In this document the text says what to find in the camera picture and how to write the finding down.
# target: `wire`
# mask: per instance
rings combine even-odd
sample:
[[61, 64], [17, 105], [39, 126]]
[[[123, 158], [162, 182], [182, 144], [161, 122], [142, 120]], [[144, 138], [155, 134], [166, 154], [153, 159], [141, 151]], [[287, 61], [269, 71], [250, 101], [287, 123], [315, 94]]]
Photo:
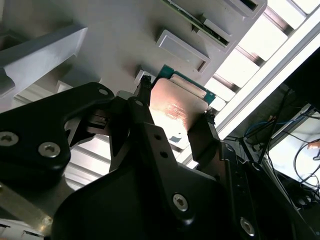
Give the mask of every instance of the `wire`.
[[264, 145], [263, 148], [262, 148], [262, 152], [261, 152], [261, 155], [260, 155], [259, 160], [258, 160], [259, 164], [262, 162], [262, 160], [264, 158], [264, 155], [265, 155], [265, 153], [267, 152], [267, 150], [269, 148], [269, 144], [271, 142], [272, 135], [274, 134], [274, 132], [276, 130], [278, 119], [280, 117], [282, 109], [284, 108], [284, 105], [285, 105], [285, 102], [286, 102], [286, 98], [287, 98], [287, 96], [289, 94], [289, 91], [290, 91], [290, 89], [288, 91], [286, 91], [286, 93], [284, 94], [284, 96], [282, 98], [282, 101], [280, 103], [280, 106], [278, 108], [278, 111], [277, 111], [277, 113], [276, 113], [276, 115], [274, 117], [274, 122], [272, 123], [272, 130], [270, 131], [269, 138], [268, 138], [268, 140], [266, 142], [266, 145]]
[[288, 135], [290, 135], [290, 136], [294, 137], [295, 139], [300, 140], [301, 142], [309, 143], [308, 141], [305, 141], [305, 140], [303, 140], [303, 139], [301, 139], [301, 138], [299, 138], [299, 137], [297, 137], [297, 136], [295, 136], [295, 135], [293, 135], [293, 134], [291, 134], [291, 133], [289, 133], [289, 132], [287, 132], [287, 131], [282, 131], [282, 133], [284, 133], [284, 134], [288, 134]]
[[[294, 156], [294, 159], [293, 159], [294, 172], [295, 172], [295, 174], [302, 180], [301, 183], [305, 183], [309, 178], [311, 178], [313, 175], [315, 175], [315, 173], [320, 169], [320, 164], [319, 164], [319, 166], [318, 166], [309, 176], [307, 176], [306, 178], [302, 178], [302, 177], [299, 175], [298, 171], [297, 171], [297, 158], [298, 158], [298, 155], [299, 155], [299, 153], [302, 151], [302, 149], [304, 149], [308, 144], [310, 144], [310, 143], [316, 143], [316, 142], [319, 142], [319, 141], [320, 141], [320, 138], [304, 144], [302, 147], [300, 147], [300, 149], [296, 152], [296, 154], [295, 154], [295, 156]], [[310, 186], [315, 187], [315, 188], [318, 187], [318, 186], [312, 185], [312, 184], [310, 184], [310, 183], [307, 183], [307, 184], [309, 184]]]
[[[287, 123], [292, 123], [292, 122], [295, 122], [295, 121], [300, 120], [302, 117], [309, 117], [309, 116], [300, 115], [300, 116], [297, 117], [296, 119], [289, 120], [289, 121], [277, 122], [276, 124], [277, 124], [277, 125], [283, 125], [283, 124], [287, 124]], [[273, 120], [272, 120], [272, 121], [261, 121], [261, 122], [257, 122], [257, 123], [255, 123], [255, 124], [253, 124], [252, 126], [250, 126], [250, 127], [246, 130], [246, 132], [245, 132], [245, 134], [244, 134], [244, 137], [246, 137], [246, 136], [251, 132], [251, 129], [252, 129], [252, 128], [254, 128], [254, 127], [258, 126], [258, 125], [261, 125], [261, 124], [269, 124], [269, 123], [272, 123], [272, 122], [273, 122]]]
[[276, 179], [276, 181], [279, 183], [279, 185], [281, 186], [281, 188], [283, 189], [283, 191], [285, 192], [286, 196], [288, 197], [290, 203], [292, 206], [295, 206], [294, 205], [294, 202], [292, 201], [291, 197], [289, 196], [287, 190], [285, 189], [285, 187], [282, 185], [281, 181], [279, 180], [277, 174], [276, 174], [276, 170], [275, 170], [275, 167], [274, 167], [274, 164], [272, 163], [272, 160], [271, 160], [271, 157], [269, 156], [269, 147], [266, 151], [266, 155], [268, 156], [268, 159], [269, 159], [269, 162], [270, 162], [270, 165], [272, 167], [272, 171], [273, 171], [273, 174], [274, 174], [274, 177]]

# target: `screw hole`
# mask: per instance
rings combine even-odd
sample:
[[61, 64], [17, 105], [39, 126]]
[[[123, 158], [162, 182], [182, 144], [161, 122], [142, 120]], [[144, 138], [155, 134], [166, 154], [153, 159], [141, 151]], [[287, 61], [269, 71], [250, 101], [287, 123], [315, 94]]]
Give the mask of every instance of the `screw hole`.
[[168, 153], [166, 153], [165, 151], [161, 151], [161, 152], [160, 152], [160, 155], [161, 155], [163, 158], [165, 158], [165, 159], [168, 158]]
[[155, 137], [155, 139], [157, 139], [157, 140], [161, 140], [161, 136], [158, 135], [158, 134], [155, 134], [154, 137]]
[[54, 146], [49, 145], [49, 146], [44, 147], [44, 150], [53, 153], [56, 149]]
[[9, 135], [4, 135], [4, 136], [1, 137], [1, 141], [11, 142], [12, 141], [12, 137], [9, 136]]

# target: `metal plate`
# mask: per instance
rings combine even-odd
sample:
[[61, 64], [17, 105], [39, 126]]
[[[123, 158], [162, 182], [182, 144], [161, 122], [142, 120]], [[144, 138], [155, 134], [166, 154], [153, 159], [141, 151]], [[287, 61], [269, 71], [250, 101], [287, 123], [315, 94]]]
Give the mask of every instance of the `metal plate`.
[[150, 111], [154, 123], [168, 138], [183, 138], [198, 117], [208, 109], [201, 98], [166, 78], [160, 78], [151, 92]]

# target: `silver screw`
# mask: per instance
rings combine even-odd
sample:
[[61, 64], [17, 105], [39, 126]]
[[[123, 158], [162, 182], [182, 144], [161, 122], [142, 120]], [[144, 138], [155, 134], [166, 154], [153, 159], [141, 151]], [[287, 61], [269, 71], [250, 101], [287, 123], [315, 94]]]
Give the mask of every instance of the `silver screw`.
[[253, 237], [255, 235], [255, 229], [254, 229], [254, 227], [251, 225], [251, 223], [248, 220], [246, 220], [245, 218], [241, 217], [240, 224], [241, 224], [241, 227], [243, 228], [243, 230], [250, 237]]
[[10, 131], [0, 132], [0, 146], [10, 147], [19, 141], [19, 137]]
[[188, 202], [181, 194], [177, 193], [173, 196], [173, 203], [182, 212], [188, 210]]
[[225, 145], [226, 149], [228, 149], [229, 151], [233, 152], [233, 149], [229, 144], [225, 143], [224, 145]]
[[99, 89], [99, 93], [101, 93], [103, 95], [108, 95], [108, 92], [104, 89]]
[[60, 147], [54, 142], [44, 142], [38, 148], [41, 156], [46, 158], [55, 158], [60, 154], [60, 151]]
[[142, 102], [140, 102], [139, 100], [135, 100], [135, 103], [140, 105], [140, 106], [143, 106], [144, 104]]

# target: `blue cable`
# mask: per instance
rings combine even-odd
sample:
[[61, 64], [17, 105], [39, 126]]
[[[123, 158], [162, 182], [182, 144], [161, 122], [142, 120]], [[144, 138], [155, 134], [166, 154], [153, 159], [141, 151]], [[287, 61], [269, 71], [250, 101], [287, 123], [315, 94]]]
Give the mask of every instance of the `blue cable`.
[[[300, 119], [303, 118], [303, 117], [304, 117], [303, 115], [300, 115], [300, 116], [298, 116], [296, 119], [289, 120], [289, 121], [283, 121], [283, 122], [277, 122], [276, 124], [277, 124], [277, 125], [282, 125], [282, 124], [292, 123], [292, 122], [295, 122], [295, 121], [300, 120]], [[258, 126], [258, 125], [267, 124], [267, 123], [269, 123], [269, 121], [261, 121], [261, 122], [257, 122], [257, 123], [255, 123], [255, 124], [253, 124], [252, 126], [250, 126], [250, 127], [246, 130], [246, 132], [245, 132], [245, 134], [244, 134], [244, 137], [247, 136], [247, 135], [251, 132], [251, 129], [252, 129], [252, 128], [254, 128], [254, 127]]]

